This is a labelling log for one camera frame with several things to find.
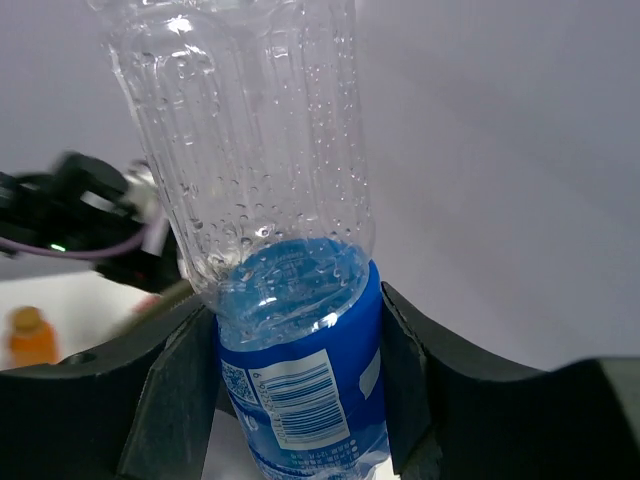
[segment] orange juice bottle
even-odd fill
[[[21,307],[9,315],[11,337],[9,350],[13,367],[27,367],[38,363],[57,363],[56,334],[42,313],[35,307]]]

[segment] empty water bottle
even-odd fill
[[[273,480],[388,456],[354,0],[92,0]]]

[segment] white background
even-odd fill
[[[640,353],[640,3],[358,3],[383,277],[536,367]],[[140,157],[83,0],[0,13],[0,167]],[[79,267],[3,260],[0,275]]]

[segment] clear plastic bottle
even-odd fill
[[[91,4],[260,468],[370,476],[388,451],[354,0]]]

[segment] blue bottle label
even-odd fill
[[[333,327],[257,352],[218,343],[222,377],[267,478],[361,480],[388,455],[373,273],[374,287]]]

